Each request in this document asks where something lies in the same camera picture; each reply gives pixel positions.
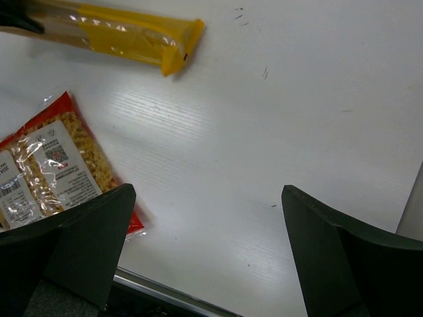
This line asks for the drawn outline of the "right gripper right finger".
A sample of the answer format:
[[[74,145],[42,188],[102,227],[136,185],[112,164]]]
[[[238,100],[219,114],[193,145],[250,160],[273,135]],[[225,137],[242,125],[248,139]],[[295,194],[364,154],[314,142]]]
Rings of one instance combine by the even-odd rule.
[[[309,316],[421,316],[422,242],[379,229],[293,185],[284,219]]]

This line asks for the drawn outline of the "yellow spaghetti pack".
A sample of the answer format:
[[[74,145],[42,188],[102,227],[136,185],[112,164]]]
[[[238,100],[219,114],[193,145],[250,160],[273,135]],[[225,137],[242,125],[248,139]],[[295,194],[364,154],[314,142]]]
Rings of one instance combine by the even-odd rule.
[[[1,31],[181,71],[202,36],[184,20],[72,1],[2,1]]]

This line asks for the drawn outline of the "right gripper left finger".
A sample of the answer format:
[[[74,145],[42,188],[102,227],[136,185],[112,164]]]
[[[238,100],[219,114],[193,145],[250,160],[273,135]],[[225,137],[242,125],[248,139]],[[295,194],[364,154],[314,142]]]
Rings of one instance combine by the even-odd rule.
[[[2,316],[97,316],[106,306],[135,207],[123,184],[1,233]]]

